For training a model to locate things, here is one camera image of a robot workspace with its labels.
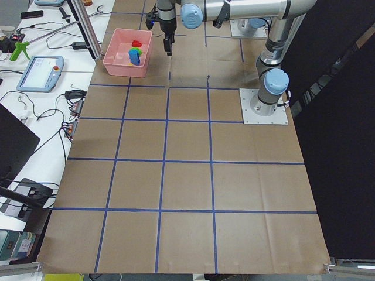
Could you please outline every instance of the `metal base plate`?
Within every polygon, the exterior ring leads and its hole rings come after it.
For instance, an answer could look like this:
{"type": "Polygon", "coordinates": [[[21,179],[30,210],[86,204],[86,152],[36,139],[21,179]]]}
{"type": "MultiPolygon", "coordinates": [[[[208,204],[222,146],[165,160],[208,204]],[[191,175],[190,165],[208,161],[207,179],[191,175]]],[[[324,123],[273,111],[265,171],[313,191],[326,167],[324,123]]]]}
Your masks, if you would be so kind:
{"type": "Polygon", "coordinates": [[[240,19],[233,19],[230,21],[230,29],[232,31],[232,38],[250,38],[250,39],[266,39],[267,34],[265,28],[258,28],[255,33],[248,34],[243,33],[242,30],[238,28],[238,22],[240,19]]]}
{"type": "Polygon", "coordinates": [[[260,116],[250,108],[250,101],[258,94],[259,89],[240,89],[242,117],[244,124],[255,125],[288,125],[288,117],[284,107],[277,107],[271,116],[260,116]]]}

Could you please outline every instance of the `table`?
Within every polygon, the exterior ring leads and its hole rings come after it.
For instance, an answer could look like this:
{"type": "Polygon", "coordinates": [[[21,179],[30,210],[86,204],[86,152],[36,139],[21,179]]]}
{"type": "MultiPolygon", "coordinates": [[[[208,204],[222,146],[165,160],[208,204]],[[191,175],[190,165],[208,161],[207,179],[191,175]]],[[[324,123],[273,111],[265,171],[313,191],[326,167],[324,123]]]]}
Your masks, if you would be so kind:
{"type": "MultiPolygon", "coordinates": [[[[103,11],[109,12],[112,10],[114,0],[107,0],[104,3],[103,11]]],[[[98,5],[97,2],[94,5],[87,8],[88,13],[93,13],[96,11],[98,5]]],[[[19,27],[30,26],[31,24],[41,23],[41,22],[61,22],[66,23],[61,19],[61,14],[57,8],[52,7],[39,7],[34,3],[30,6],[30,11],[36,9],[44,10],[44,17],[37,19],[25,19],[21,22],[19,27]]],[[[64,9],[70,14],[70,9],[67,3],[64,4],[64,9]]],[[[99,40],[102,40],[105,35],[105,29],[109,20],[109,15],[100,15],[91,18],[94,30],[99,40]]],[[[57,28],[56,25],[42,25],[44,28],[57,28]]],[[[74,34],[79,34],[79,29],[77,26],[72,26],[65,31],[72,32],[74,34]]],[[[38,37],[39,35],[44,34],[45,31],[35,31],[35,30],[26,30],[25,40],[31,40],[38,37]]],[[[51,39],[50,44],[61,44],[58,40],[64,40],[64,43],[71,43],[77,39],[69,38],[67,40],[63,35],[56,35],[51,39]]],[[[90,84],[91,76],[93,75],[93,70],[95,67],[95,61],[91,58],[88,50],[74,51],[72,48],[59,49],[59,50],[49,50],[46,47],[45,40],[40,40],[34,42],[32,46],[29,47],[29,55],[59,55],[63,56],[65,60],[65,66],[62,72],[60,79],[57,82],[56,87],[52,90],[51,93],[28,93],[30,99],[35,103],[35,111],[37,114],[41,114],[44,110],[54,108],[54,103],[58,95],[63,94],[65,91],[73,90],[74,88],[79,88],[87,90],[90,84]]],[[[6,58],[6,54],[2,54],[0,59],[6,58]]],[[[0,61],[0,70],[18,70],[24,71],[28,64],[28,60],[24,55],[20,55],[17,61],[11,62],[9,59],[0,61]]],[[[8,91],[16,91],[16,85],[21,78],[21,75],[15,73],[1,73],[0,78],[3,78],[3,83],[0,85],[0,97],[2,97],[8,91]]],[[[28,111],[32,109],[31,103],[23,94],[9,93],[1,101],[1,103],[7,107],[15,116],[19,116],[21,110],[23,110],[23,104],[18,102],[18,96],[22,97],[28,106],[28,111]]],[[[58,100],[57,108],[63,111],[67,117],[70,115],[68,105],[61,97],[58,100]]],[[[60,128],[62,121],[62,115],[56,113],[50,118],[41,119],[37,121],[36,118],[30,118],[26,125],[40,137],[40,144],[48,140],[56,131],[60,128]]],[[[66,153],[70,150],[70,142],[67,139],[63,139],[64,147],[66,153]]],[[[53,138],[43,149],[39,150],[38,153],[33,155],[29,161],[25,164],[25,167],[17,175],[15,180],[22,180],[24,177],[29,178],[33,181],[39,182],[54,182],[59,184],[61,181],[62,173],[64,170],[65,162],[63,156],[62,144],[58,136],[53,138]]],[[[14,190],[16,183],[10,185],[10,189],[14,190]]],[[[51,188],[56,188],[54,185],[48,185],[51,188]]],[[[49,206],[53,203],[53,199],[49,199],[45,206],[49,206]]],[[[25,227],[25,223],[17,220],[13,217],[7,217],[3,213],[0,213],[0,227],[2,229],[11,229],[22,231],[25,227]]]]}
{"type": "MultiPolygon", "coordinates": [[[[152,1],[117,1],[145,29],[152,1]]],[[[264,41],[155,25],[146,78],[94,70],[39,261],[47,273],[304,273],[329,262],[291,114],[244,125],[264,41]]]]}

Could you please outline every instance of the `blue tape line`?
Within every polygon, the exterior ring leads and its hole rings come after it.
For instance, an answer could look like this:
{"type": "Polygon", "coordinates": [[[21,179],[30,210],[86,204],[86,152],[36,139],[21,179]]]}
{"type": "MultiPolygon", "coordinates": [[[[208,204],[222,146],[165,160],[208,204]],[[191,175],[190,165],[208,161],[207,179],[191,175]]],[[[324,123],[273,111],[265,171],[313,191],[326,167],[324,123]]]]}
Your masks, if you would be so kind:
{"type": "MultiPolygon", "coordinates": [[[[116,118],[116,117],[80,117],[80,119],[86,119],[86,120],[113,120],[113,121],[149,121],[149,122],[165,122],[166,119],[142,119],[142,118],[116,118]]],[[[191,122],[191,123],[227,123],[227,124],[243,124],[242,121],[221,121],[221,120],[186,120],[186,119],[169,119],[168,122],[191,122]]]]}
{"type": "MultiPolygon", "coordinates": [[[[68,160],[80,161],[80,160],[88,160],[88,161],[123,161],[123,162],[163,162],[163,160],[159,159],[114,159],[114,158],[89,158],[89,157],[69,157],[68,160]]],[[[209,160],[173,160],[173,159],[166,159],[164,160],[166,163],[211,163],[209,160]]],[[[235,165],[304,165],[304,162],[239,162],[239,161],[212,161],[213,164],[235,164],[235,165]]]]}
{"type": "Polygon", "coordinates": [[[142,16],[141,16],[141,23],[139,24],[139,30],[141,30],[142,21],[143,21],[143,15],[145,13],[145,6],[146,6],[146,0],[143,1],[143,8],[142,8],[142,16]]]}
{"type": "Polygon", "coordinates": [[[150,86],[150,85],[119,85],[119,84],[90,84],[90,86],[102,87],[140,87],[140,88],[165,88],[165,86],[150,86]]]}
{"type": "Polygon", "coordinates": [[[165,112],[165,131],[164,131],[164,151],[163,151],[163,165],[162,165],[162,176],[160,183],[160,197],[159,197],[159,216],[158,216],[158,236],[156,238],[156,257],[155,257],[155,273],[158,273],[159,267],[159,246],[160,246],[160,230],[161,230],[161,220],[162,220],[162,204],[163,204],[163,187],[164,187],[164,171],[165,171],[165,159],[166,159],[166,146],[168,139],[168,116],[169,116],[169,96],[171,94],[171,89],[168,89],[166,98],[166,112],[165,112]]]}
{"type": "Polygon", "coordinates": [[[207,47],[207,26],[206,26],[206,22],[204,22],[204,46],[207,47]]]}
{"type": "Polygon", "coordinates": [[[232,37],[229,36],[219,36],[219,35],[207,35],[207,38],[226,38],[226,39],[232,39],[232,37]]]}
{"type": "MultiPolygon", "coordinates": [[[[128,87],[128,89],[127,89],[127,97],[125,99],[124,110],[122,111],[122,118],[125,118],[125,112],[127,110],[127,104],[128,104],[128,99],[129,99],[129,91],[130,91],[130,87],[128,87]]],[[[109,186],[108,194],[107,194],[107,202],[105,204],[105,208],[106,209],[108,208],[108,206],[110,204],[110,198],[111,198],[111,192],[112,192],[112,185],[113,185],[114,175],[115,175],[115,171],[116,171],[117,157],[118,157],[118,151],[120,149],[121,137],[122,137],[122,129],[124,127],[124,122],[125,122],[124,120],[121,121],[120,132],[119,132],[119,135],[118,135],[118,141],[117,141],[117,147],[116,147],[116,153],[115,153],[115,160],[114,160],[114,163],[113,163],[111,181],[110,181],[110,186],[109,186]]],[[[98,271],[99,260],[100,260],[100,253],[101,253],[101,246],[102,246],[102,243],[103,243],[104,228],[105,228],[106,220],[107,220],[107,210],[104,213],[103,225],[101,227],[99,247],[98,247],[97,259],[96,259],[96,262],[95,262],[95,269],[94,269],[95,272],[98,271]]]]}
{"type": "Polygon", "coordinates": [[[242,48],[242,40],[241,38],[239,38],[239,40],[240,40],[240,49],[241,49],[241,59],[242,59],[242,62],[244,63],[245,60],[244,60],[244,50],[242,48]]]}
{"type": "Polygon", "coordinates": [[[98,246],[98,252],[97,252],[97,256],[96,256],[96,262],[95,262],[94,272],[98,271],[99,259],[100,259],[100,252],[101,252],[101,246],[103,244],[105,222],[106,221],[107,221],[107,211],[104,212],[104,216],[103,216],[103,224],[102,224],[101,232],[100,232],[99,246],[98,246]]]}
{"type": "Polygon", "coordinates": [[[214,264],[215,273],[218,274],[217,266],[217,241],[216,241],[216,216],[215,216],[215,189],[213,179],[213,153],[212,153],[212,128],[211,128],[211,105],[210,105],[210,86],[209,76],[207,77],[207,105],[208,105],[208,116],[209,116],[209,145],[210,145],[210,174],[211,174],[211,197],[212,197],[212,222],[213,222],[213,252],[214,252],[214,264]]]}
{"type": "Polygon", "coordinates": [[[95,207],[53,207],[57,211],[101,211],[133,213],[215,213],[215,214],[317,214],[316,211],[261,211],[261,210],[180,210],[180,209],[139,209],[139,208],[95,208],[95,207]]]}

